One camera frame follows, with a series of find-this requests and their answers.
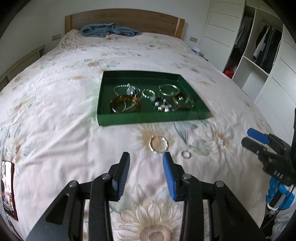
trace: bolt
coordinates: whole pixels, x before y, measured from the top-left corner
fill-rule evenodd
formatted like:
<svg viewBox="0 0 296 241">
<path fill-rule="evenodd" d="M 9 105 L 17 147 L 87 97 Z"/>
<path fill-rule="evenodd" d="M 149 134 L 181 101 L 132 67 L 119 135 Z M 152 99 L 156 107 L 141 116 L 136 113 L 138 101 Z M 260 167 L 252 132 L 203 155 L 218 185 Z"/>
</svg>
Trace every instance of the bolt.
<svg viewBox="0 0 296 241">
<path fill-rule="evenodd" d="M 185 180 L 188 180 L 188 179 L 191 178 L 191 175 L 188 174 L 188 173 L 184 173 L 184 174 L 182 175 L 182 177 L 183 177 Z"/>
<path fill-rule="evenodd" d="M 222 187 L 224 187 L 224 182 L 222 182 L 222 181 L 217 181 L 217 182 L 216 182 L 216 186 L 219 187 L 219 188 L 222 188 Z"/>
<path fill-rule="evenodd" d="M 76 187 L 77 186 L 77 182 L 76 181 L 71 181 L 69 183 L 69 187 L 73 188 L 73 187 Z"/>
<path fill-rule="evenodd" d="M 105 173 L 102 175 L 103 180 L 109 180 L 111 178 L 111 175 L 109 173 Z"/>
</svg>

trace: bed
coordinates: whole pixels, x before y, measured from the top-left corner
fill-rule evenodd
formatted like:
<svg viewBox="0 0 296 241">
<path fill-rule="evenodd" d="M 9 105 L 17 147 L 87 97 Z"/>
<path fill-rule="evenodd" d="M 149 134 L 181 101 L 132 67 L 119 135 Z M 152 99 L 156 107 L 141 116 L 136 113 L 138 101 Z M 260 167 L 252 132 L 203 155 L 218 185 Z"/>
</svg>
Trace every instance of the bed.
<svg viewBox="0 0 296 241">
<path fill-rule="evenodd" d="M 115 22 L 142 34 L 87 38 L 76 30 L 98 22 Z M 118 203 L 110 203 L 114 239 L 144 240 L 153 234 L 155 240 L 178 240 L 183 203 L 169 197 L 162 156 L 148 147 L 155 134 L 168 140 L 168 151 L 185 172 L 204 182 L 224 181 L 261 225 L 268 176 L 257 156 L 242 148 L 241 139 L 251 127 L 261 132 L 270 132 L 270 127 L 233 81 L 180 40 L 183 25 L 183 19 L 137 9 L 66 16 L 65 36 L 58 46 L 0 92 L 0 154 L 2 161 L 15 164 L 18 221 L 3 208 L 1 216 L 13 232 L 25 239 L 69 181 L 94 180 L 128 151 L 131 165 L 124 194 Z M 102 74 L 108 70 L 180 74 L 213 117 L 101 127 L 96 109 Z M 182 158 L 183 150 L 192 157 Z M 204 211 L 207 240 L 206 205 Z M 86 204 L 85 241 L 87 216 Z"/>
</svg>

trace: black cable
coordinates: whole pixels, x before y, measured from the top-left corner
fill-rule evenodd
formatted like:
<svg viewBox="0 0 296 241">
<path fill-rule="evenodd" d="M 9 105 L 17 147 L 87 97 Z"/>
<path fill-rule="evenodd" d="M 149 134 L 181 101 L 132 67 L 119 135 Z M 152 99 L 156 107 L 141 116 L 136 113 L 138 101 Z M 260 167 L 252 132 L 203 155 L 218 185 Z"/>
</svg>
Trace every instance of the black cable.
<svg viewBox="0 0 296 241">
<path fill-rule="evenodd" d="M 271 220 L 269 220 L 269 222 L 267 224 L 265 224 L 262 228 L 260 228 L 260 230 L 263 230 L 264 228 L 267 227 L 267 225 L 269 225 L 275 218 L 276 216 L 278 215 L 279 211 L 282 209 L 282 207 L 286 204 L 286 202 L 288 201 L 289 197 L 291 196 L 292 192 L 294 191 L 294 188 L 295 188 L 295 185 L 296 185 L 296 182 L 294 183 L 294 186 L 292 188 L 292 190 L 290 191 L 289 195 L 286 196 L 285 200 L 283 201 L 281 207 L 279 207 L 279 209 L 273 214 L 273 217 L 271 218 Z"/>
</svg>

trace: green tray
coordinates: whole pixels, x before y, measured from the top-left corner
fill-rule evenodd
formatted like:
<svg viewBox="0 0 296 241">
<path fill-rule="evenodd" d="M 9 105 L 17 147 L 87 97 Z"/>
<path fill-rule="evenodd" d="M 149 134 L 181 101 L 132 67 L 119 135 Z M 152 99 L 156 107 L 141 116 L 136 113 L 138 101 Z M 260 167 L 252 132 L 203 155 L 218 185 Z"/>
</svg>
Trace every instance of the green tray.
<svg viewBox="0 0 296 241">
<path fill-rule="evenodd" d="M 153 103 L 146 98 L 140 101 L 141 111 L 134 113 L 115 114 L 110 111 L 110 102 L 116 97 L 114 87 L 131 84 L 139 89 L 150 89 L 158 94 L 161 84 L 172 84 L 180 89 L 180 93 L 189 95 L 196 105 L 190 110 L 176 110 L 175 112 L 158 112 Z M 122 89 L 119 94 L 126 94 Z M 178 74 L 150 72 L 150 71 L 105 71 L 103 73 L 97 117 L 100 126 L 120 124 L 201 120 L 211 117 L 210 110 L 186 80 Z"/>
</svg>

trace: blue blanket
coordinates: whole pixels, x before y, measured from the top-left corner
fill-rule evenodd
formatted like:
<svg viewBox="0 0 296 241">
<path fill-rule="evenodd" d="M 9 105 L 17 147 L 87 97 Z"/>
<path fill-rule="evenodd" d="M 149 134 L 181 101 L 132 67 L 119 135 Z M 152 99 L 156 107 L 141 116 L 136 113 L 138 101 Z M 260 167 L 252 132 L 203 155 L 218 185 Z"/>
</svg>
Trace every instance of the blue blanket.
<svg viewBox="0 0 296 241">
<path fill-rule="evenodd" d="M 114 23 L 88 24 L 81 28 L 81 35 L 85 37 L 104 38 L 109 34 L 119 34 L 128 37 L 139 35 L 140 32 L 129 27 L 115 26 Z"/>
</svg>

